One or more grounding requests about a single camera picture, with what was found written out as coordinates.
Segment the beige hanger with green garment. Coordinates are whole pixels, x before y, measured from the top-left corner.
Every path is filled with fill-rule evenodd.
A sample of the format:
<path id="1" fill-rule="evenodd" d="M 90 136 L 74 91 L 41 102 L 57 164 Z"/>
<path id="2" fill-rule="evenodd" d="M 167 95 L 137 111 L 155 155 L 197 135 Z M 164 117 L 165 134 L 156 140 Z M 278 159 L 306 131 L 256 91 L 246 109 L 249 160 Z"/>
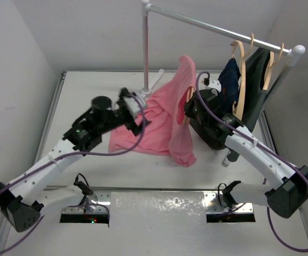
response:
<path id="1" fill-rule="evenodd" d="M 269 52 L 269 61 L 266 66 L 265 74 L 264 74 L 264 84 L 263 84 L 263 91 L 267 91 L 268 87 L 270 85 L 271 77 L 272 77 L 272 71 L 273 67 L 280 61 L 283 50 L 285 48 L 285 44 L 281 43 L 281 49 L 280 52 L 278 53 L 278 58 L 277 60 L 274 59 L 274 52 L 270 51 Z"/>

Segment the beige plastic hanger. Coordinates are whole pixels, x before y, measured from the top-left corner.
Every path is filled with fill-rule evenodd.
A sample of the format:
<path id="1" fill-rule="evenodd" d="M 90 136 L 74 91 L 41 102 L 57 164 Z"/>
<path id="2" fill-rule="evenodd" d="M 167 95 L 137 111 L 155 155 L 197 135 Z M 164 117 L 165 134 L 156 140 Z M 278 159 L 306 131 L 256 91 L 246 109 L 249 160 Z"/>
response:
<path id="1" fill-rule="evenodd" d="M 189 102 L 193 98 L 194 91 L 195 91 L 194 87 L 189 87 L 188 90 L 187 90 L 186 100 L 185 100 L 185 103 L 184 103 L 184 118 L 183 118 L 182 124 L 188 124 L 189 123 L 189 117 L 187 116 L 186 112 L 189 108 Z"/>

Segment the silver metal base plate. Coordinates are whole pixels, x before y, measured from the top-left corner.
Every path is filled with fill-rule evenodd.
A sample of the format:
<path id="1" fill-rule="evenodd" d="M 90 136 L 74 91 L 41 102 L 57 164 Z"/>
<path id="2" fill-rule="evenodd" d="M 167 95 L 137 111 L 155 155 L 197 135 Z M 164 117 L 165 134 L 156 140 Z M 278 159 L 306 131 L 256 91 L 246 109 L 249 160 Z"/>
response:
<path id="1" fill-rule="evenodd" d="M 147 211 L 150 207 L 164 213 L 186 210 L 188 215 L 200 214 L 207 223 L 255 222 L 254 207 L 241 203 L 229 209 L 220 203 L 221 190 L 95 190 L 91 199 L 84 199 L 81 206 L 67 206 L 61 211 L 61 223 L 109 224 L 110 214 L 117 209 L 138 207 Z"/>

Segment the navy blue garment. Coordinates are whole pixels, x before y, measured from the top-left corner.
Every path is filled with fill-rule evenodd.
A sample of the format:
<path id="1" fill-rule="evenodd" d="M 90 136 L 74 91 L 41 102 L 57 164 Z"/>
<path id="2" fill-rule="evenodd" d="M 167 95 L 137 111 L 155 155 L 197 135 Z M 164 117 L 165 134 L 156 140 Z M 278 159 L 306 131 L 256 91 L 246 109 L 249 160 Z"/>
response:
<path id="1" fill-rule="evenodd" d="M 221 84 L 218 98 L 221 110 L 224 113 L 231 112 L 234 102 L 238 102 L 240 77 L 241 74 L 236 60 L 234 58 L 229 59 L 218 78 Z"/>

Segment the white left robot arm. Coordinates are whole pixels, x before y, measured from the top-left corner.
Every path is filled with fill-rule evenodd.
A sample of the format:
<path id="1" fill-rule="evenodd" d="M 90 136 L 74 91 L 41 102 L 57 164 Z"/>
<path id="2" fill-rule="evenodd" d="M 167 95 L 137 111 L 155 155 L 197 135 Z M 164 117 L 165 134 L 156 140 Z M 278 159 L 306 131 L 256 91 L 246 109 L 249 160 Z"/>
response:
<path id="1" fill-rule="evenodd" d="M 135 120 L 147 108 L 144 98 L 122 88 L 116 104 L 118 107 L 114 109 L 109 97 L 93 98 L 90 108 L 73 122 L 50 152 L 8 184 L 0 182 L 0 212 L 17 232 L 30 229 L 52 211 L 84 202 L 89 207 L 96 204 L 93 190 L 79 180 L 61 189 L 45 189 L 66 168 L 92 155 L 92 149 L 101 144 L 103 134 L 125 126 L 133 135 L 143 138 L 150 122 L 145 117 L 140 124 Z"/>

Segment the beige hanger with blue garment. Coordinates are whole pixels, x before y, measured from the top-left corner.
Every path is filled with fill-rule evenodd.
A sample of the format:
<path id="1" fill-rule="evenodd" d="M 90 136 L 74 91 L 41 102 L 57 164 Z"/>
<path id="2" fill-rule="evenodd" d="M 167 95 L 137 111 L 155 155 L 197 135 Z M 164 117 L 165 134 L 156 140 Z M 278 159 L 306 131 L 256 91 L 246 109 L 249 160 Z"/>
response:
<path id="1" fill-rule="evenodd" d="M 237 47 L 240 49 L 240 86 L 239 86 L 239 98 L 237 101 L 237 106 L 235 106 L 235 103 L 232 104 L 232 112 L 236 118 L 239 120 L 242 120 L 243 112 L 244 112 L 244 103 L 245 103 L 245 96 L 246 96 L 246 57 L 250 54 L 253 44 L 254 44 L 254 33 L 251 34 L 251 40 L 250 40 L 250 48 L 248 51 L 244 50 L 243 43 L 239 40 L 233 41 L 230 46 L 232 47 L 232 58 L 234 59 L 235 50 Z"/>

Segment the pink t shirt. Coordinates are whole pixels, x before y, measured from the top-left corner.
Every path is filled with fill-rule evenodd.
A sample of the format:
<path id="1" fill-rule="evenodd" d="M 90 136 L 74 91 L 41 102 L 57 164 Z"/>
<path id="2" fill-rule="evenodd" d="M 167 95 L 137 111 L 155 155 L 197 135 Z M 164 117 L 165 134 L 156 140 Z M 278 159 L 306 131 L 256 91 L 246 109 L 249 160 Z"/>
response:
<path id="1" fill-rule="evenodd" d="M 189 167 L 196 162 L 196 157 L 184 104 L 188 92 L 195 89 L 196 69 L 187 55 L 182 55 L 179 62 L 172 80 L 146 100 L 145 117 L 151 123 L 146 126 L 144 137 L 134 151 L 171 156 L 177 164 Z"/>

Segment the dark green garment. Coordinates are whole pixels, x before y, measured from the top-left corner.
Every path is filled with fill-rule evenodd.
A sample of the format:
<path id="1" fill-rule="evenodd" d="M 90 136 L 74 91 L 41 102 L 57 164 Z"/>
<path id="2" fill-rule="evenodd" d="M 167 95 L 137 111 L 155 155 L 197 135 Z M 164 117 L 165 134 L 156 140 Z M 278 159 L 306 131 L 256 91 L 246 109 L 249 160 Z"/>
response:
<path id="1" fill-rule="evenodd" d="M 239 125 L 246 126 L 251 132 L 255 128 L 259 113 L 265 101 L 265 96 L 267 95 L 267 91 L 263 91 L 263 84 L 269 58 L 269 51 L 259 48 L 246 60 L 246 96 L 243 117 L 239 121 Z M 222 150 L 226 148 L 224 145 L 225 141 L 211 141 L 202 137 L 200 138 L 211 149 Z"/>

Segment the white metal clothes rack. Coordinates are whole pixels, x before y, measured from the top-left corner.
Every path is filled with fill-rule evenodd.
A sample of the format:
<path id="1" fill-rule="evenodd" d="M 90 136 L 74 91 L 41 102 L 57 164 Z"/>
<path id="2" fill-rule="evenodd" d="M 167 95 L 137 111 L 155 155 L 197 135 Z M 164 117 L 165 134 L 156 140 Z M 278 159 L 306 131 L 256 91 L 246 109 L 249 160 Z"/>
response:
<path id="1" fill-rule="evenodd" d="M 239 40 L 250 48 L 251 34 L 256 48 L 274 52 L 280 61 L 273 67 L 269 103 L 306 48 L 289 47 L 282 39 L 268 40 L 283 1 L 141 1 L 143 18 L 144 74 L 151 69 L 171 69 L 175 56 L 192 57 L 198 70 L 222 70 L 230 58 L 230 43 Z"/>

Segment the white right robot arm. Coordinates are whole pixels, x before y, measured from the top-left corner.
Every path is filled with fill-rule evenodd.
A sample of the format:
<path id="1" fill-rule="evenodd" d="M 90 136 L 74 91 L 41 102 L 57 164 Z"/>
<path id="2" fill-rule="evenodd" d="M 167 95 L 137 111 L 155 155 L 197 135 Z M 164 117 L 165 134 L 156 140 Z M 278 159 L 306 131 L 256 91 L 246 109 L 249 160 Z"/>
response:
<path id="1" fill-rule="evenodd" d="M 214 114 L 209 101 L 215 97 L 210 90 L 196 90 L 184 105 L 186 116 L 201 128 L 201 137 L 238 153 L 268 182 L 257 186 L 235 180 L 223 189 L 220 202 L 228 208 L 253 203 L 268 207 L 282 218 L 290 218 L 308 199 L 308 167 L 298 168 L 280 158 L 233 114 Z"/>

